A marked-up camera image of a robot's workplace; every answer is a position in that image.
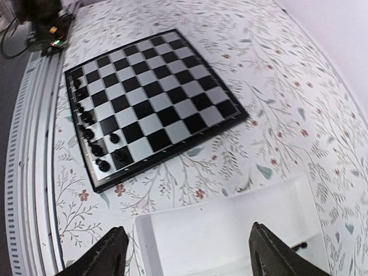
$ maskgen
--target cable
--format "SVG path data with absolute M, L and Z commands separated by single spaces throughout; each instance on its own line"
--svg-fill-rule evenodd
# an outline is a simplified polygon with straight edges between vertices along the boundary
M 1 55 L 5 58 L 5 59 L 14 59 L 14 58 L 16 58 L 17 56 L 20 56 L 21 54 L 23 54 L 25 51 L 27 51 L 27 49 L 28 49 L 28 46 L 23 50 L 23 51 L 21 51 L 21 52 L 19 52 L 18 54 L 16 54 L 16 55 L 13 55 L 13 56 L 9 56 L 9 55 L 7 55 L 6 53 L 5 53 L 5 51 L 4 51 L 4 40 L 5 40 L 5 36 L 7 35 L 7 33 L 8 33 L 8 31 L 9 31 L 9 29 L 10 29 L 10 27 L 12 26 L 12 24 L 15 22 L 17 20 L 17 18 L 14 18 L 13 20 L 12 20 L 12 22 L 9 24 L 9 26 L 6 28 L 6 30 L 5 30 L 5 33 L 3 34 L 3 37 L 1 38 L 1 43 L 0 43 L 0 53 L 1 53 Z

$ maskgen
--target chessboard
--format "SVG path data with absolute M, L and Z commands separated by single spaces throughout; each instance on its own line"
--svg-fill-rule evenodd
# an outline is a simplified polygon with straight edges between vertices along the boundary
M 102 192 L 247 119 L 248 113 L 176 29 L 65 72 L 79 146 Z

